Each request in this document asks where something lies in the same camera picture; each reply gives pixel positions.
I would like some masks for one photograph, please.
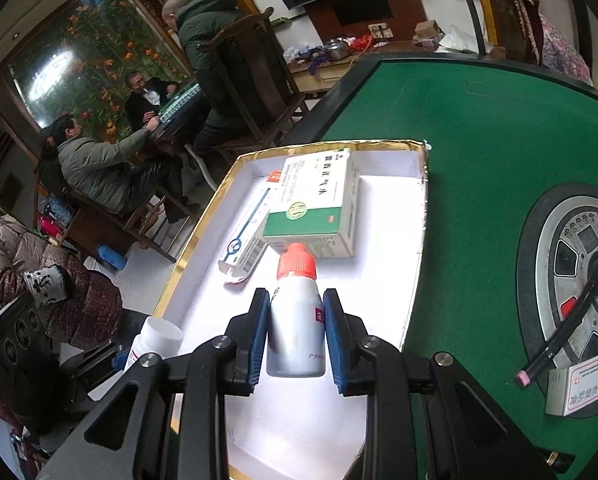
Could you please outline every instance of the green jacket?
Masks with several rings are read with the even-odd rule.
[[[117,214],[128,197],[133,174],[127,159],[149,137],[150,131],[142,128],[115,144],[84,136],[66,140],[58,148],[61,173],[71,188]]]
[[[201,90],[212,106],[207,123],[213,126],[229,128],[231,124],[242,124],[242,119],[210,55],[199,52],[197,46],[211,40],[223,27],[242,18],[243,15],[243,12],[237,9],[236,0],[194,0],[176,14],[179,40],[190,64],[196,70]],[[283,80],[284,74],[272,50],[276,46],[270,45],[264,34],[260,36],[260,40],[272,69],[272,77],[282,98],[285,98],[287,84]],[[256,94],[250,67],[234,39],[226,42],[224,50],[221,51],[221,59],[224,60],[227,72],[257,124],[265,126],[270,123],[272,117]]]

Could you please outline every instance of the brown puffer jacket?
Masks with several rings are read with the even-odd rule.
[[[72,297],[41,309],[46,333],[81,349],[98,346],[116,333],[122,312],[119,289],[13,219],[0,218],[0,307],[26,290],[23,272],[55,264],[68,271]]]

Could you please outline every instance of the black jacket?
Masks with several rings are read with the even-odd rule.
[[[236,0],[194,0],[176,14],[179,40],[190,64],[196,70],[196,79],[201,90],[212,106],[207,119],[207,123],[212,126],[231,128],[233,124],[242,123],[242,119],[210,55],[199,52],[197,46],[211,40],[223,27],[242,17],[243,12],[237,9]],[[264,34],[260,36],[260,40],[272,71],[272,78],[282,99],[285,99],[288,87],[273,50],[278,46],[269,44],[268,37]],[[255,122],[259,126],[269,124],[272,117],[256,92],[250,67],[234,39],[228,40],[223,46],[221,58]]]
[[[135,94],[132,92],[125,102],[125,113],[128,115],[130,120],[130,127],[134,132],[141,130],[144,127],[143,115],[146,112],[154,112],[156,114],[167,104],[168,102],[168,86],[178,84],[176,81],[162,81],[158,77],[153,77],[146,81],[145,87],[149,91],[155,91],[161,98],[159,105],[152,105],[142,95]]]

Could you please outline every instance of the cooking pot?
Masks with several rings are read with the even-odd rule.
[[[328,55],[330,61],[348,57],[348,44],[343,40],[329,40],[323,46],[323,51]]]

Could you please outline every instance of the pink eraser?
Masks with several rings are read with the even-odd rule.
[[[528,374],[525,373],[525,370],[519,371],[519,373],[516,375],[516,382],[519,383],[519,386],[522,388],[525,388],[528,384],[530,384],[530,377],[528,377]]]

